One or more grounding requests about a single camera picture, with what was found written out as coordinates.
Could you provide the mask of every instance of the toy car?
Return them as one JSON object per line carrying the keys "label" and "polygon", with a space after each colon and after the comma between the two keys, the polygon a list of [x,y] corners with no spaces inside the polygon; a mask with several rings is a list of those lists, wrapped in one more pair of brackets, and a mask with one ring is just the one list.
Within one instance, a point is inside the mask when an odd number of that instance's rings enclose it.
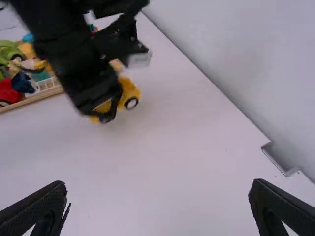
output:
{"label": "toy car", "polygon": [[[134,85],[134,83],[128,77],[120,75],[118,80],[122,85],[123,95],[121,99],[119,100],[117,108],[120,110],[124,108],[127,110],[131,110],[135,108],[138,105],[140,97],[141,97],[140,90],[136,87],[136,85]],[[109,111],[110,106],[111,106],[111,102],[106,101],[100,104],[99,106],[95,107],[94,110],[98,112],[106,113]],[[98,117],[91,116],[90,119],[93,123],[101,123]]]}
{"label": "toy car", "polygon": [[[0,40],[0,67],[7,67],[9,61],[17,59],[23,61],[25,55],[18,49],[17,43],[9,40]],[[0,80],[4,78],[0,71]]]}

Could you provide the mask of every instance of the toy car wheel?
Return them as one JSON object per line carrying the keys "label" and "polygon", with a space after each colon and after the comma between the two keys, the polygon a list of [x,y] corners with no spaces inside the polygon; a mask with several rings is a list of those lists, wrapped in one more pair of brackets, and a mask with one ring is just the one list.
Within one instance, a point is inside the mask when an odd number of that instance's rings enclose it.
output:
{"label": "toy car wheel", "polygon": [[10,102],[7,102],[5,100],[0,100],[0,107],[6,107],[6,106],[9,106],[11,105]]}
{"label": "toy car wheel", "polygon": [[15,60],[17,59],[19,62],[23,61],[23,58],[21,57],[21,55],[15,54],[11,57],[11,60]]}
{"label": "toy car wheel", "polygon": [[130,99],[128,99],[127,102],[125,102],[124,106],[127,110],[131,110],[133,108],[135,108],[139,103],[139,99],[136,97],[132,97]]}

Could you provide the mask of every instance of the white wall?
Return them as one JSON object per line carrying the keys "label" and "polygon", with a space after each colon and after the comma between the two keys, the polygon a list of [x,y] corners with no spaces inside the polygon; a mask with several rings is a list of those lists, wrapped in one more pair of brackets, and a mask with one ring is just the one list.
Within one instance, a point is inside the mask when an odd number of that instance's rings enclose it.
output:
{"label": "white wall", "polygon": [[275,142],[281,161],[313,181],[314,8],[314,0],[153,0],[145,9]]}

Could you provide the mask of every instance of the white surface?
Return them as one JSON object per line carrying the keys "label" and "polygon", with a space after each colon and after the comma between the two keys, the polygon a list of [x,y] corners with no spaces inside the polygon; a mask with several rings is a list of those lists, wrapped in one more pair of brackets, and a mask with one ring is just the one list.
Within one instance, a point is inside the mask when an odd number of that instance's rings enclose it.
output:
{"label": "white surface", "polygon": [[257,236],[254,178],[315,203],[308,179],[285,178],[260,151],[266,137],[143,15],[138,30],[154,55],[129,72],[134,110],[93,125],[61,95],[0,116],[0,208],[59,179],[73,203],[63,236]]}
{"label": "white surface", "polygon": [[315,181],[315,1],[153,0],[145,13]]}

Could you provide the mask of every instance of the red toy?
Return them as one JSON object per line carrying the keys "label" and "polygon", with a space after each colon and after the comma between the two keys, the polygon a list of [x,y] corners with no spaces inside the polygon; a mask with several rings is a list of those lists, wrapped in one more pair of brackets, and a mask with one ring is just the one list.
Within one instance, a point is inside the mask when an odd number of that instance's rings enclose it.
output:
{"label": "red toy", "polygon": [[22,94],[13,90],[10,78],[0,81],[0,107],[19,102],[21,98]]}

